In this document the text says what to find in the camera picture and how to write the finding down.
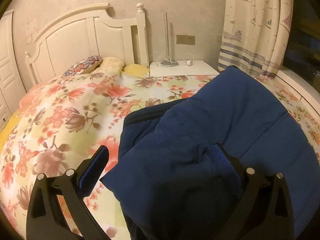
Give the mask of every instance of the electrical outlet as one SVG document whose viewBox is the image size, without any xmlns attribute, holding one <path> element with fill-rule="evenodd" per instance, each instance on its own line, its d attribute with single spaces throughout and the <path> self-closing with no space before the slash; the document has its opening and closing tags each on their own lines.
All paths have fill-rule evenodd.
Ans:
<svg viewBox="0 0 320 240">
<path fill-rule="evenodd" d="M 196 38 L 195 36 L 189 36 L 189 35 L 177 35 L 177 44 L 195 45 Z"/>
</svg>

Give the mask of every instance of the white wardrobe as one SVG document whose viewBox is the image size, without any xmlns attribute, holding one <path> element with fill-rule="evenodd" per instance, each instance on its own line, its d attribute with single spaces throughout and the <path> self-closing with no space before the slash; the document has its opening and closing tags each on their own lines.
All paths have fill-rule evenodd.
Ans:
<svg viewBox="0 0 320 240">
<path fill-rule="evenodd" d="M 0 130 L 26 94 L 13 51 L 12 14 L 7 11 L 0 20 Z"/>
</svg>

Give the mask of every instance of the blue jacket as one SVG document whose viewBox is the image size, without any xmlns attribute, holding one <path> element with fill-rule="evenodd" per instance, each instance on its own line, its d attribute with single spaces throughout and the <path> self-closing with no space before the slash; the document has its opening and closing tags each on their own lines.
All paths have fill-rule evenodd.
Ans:
<svg viewBox="0 0 320 240">
<path fill-rule="evenodd" d="M 241 196 L 212 159 L 217 142 L 244 167 L 284 174 L 296 238 L 320 205 L 315 152 L 278 99 L 235 67 L 191 98 L 130 114 L 101 181 L 148 239 L 208 239 Z"/>
</svg>

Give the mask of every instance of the silver bolt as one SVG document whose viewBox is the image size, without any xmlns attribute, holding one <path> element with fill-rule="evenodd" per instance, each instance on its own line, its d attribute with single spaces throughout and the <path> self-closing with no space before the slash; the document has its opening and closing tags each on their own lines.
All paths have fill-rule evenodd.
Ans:
<svg viewBox="0 0 320 240">
<path fill-rule="evenodd" d="M 39 180 L 41 180 L 43 178 L 44 178 L 44 174 L 43 173 L 39 174 L 38 177 L 37 177 L 37 179 L 39 179 Z"/>
<path fill-rule="evenodd" d="M 278 179 L 283 179 L 283 174 L 281 172 L 277 172 L 276 176 L 278 177 Z"/>
<path fill-rule="evenodd" d="M 247 173 L 250 175 L 253 175 L 256 171 L 254 170 L 254 168 L 247 168 Z"/>
<path fill-rule="evenodd" d="M 75 174 L 75 170 L 74 169 L 69 169 L 66 171 L 66 175 L 67 176 L 72 176 L 73 174 Z"/>
</svg>

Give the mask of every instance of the white curtain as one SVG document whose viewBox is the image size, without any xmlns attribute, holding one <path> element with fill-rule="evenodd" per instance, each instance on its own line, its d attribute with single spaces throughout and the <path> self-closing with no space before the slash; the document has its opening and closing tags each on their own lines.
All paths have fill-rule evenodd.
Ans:
<svg viewBox="0 0 320 240">
<path fill-rule="evenodd" d="M 226 0 L 218 69 L 274 77 L 291 28 L 293 0 Z"/>
</svg>

